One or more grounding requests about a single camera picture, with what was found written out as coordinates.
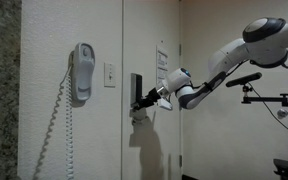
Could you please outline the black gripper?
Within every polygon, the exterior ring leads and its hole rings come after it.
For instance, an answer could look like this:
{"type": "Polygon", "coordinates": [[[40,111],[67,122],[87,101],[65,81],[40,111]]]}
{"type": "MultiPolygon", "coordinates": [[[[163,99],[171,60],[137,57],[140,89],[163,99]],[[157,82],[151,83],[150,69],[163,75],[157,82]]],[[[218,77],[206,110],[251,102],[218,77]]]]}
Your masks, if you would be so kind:
{"type": "MultiPolygon", "coordinates": [[[[148,94],[146,95],[146,100],[149,103],[155,103],[157,102],[159,99],[161,98],[161,96],[159,95],[159,93],[157,92],[157,90],[155,88],[151,89],[148,94]]],[[[140,110],[142,108],[146,108],[146,101],[142,100],[140,102],[136,102],[133,104],[132,109],[134,110],[140,110]]]]}

